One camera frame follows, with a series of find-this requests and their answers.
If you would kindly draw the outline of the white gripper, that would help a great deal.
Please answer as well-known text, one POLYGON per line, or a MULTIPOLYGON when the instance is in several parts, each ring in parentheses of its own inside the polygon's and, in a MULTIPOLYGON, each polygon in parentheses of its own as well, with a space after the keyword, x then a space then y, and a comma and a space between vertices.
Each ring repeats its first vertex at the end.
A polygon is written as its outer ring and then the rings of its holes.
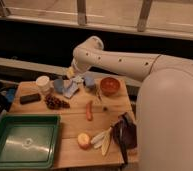
POLYGON ((79 62, 76 59, 72 60, 71 66, 72 67, 69 67, 66 72, 66 75, 69 79, 73 78, 75 74, 83 74, 90 69, 88 64, 79 62))

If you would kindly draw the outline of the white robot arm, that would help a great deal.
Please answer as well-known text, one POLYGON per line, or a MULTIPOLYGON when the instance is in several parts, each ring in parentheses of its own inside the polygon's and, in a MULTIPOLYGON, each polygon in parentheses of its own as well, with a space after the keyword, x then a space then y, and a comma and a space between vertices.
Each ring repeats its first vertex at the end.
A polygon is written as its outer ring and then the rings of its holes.
POLYGON ((136 102, 140 171, 193 171, 193 60, 109 52, 91 36, 73 50, 71 67, 92 67, 141 83, 136 102))

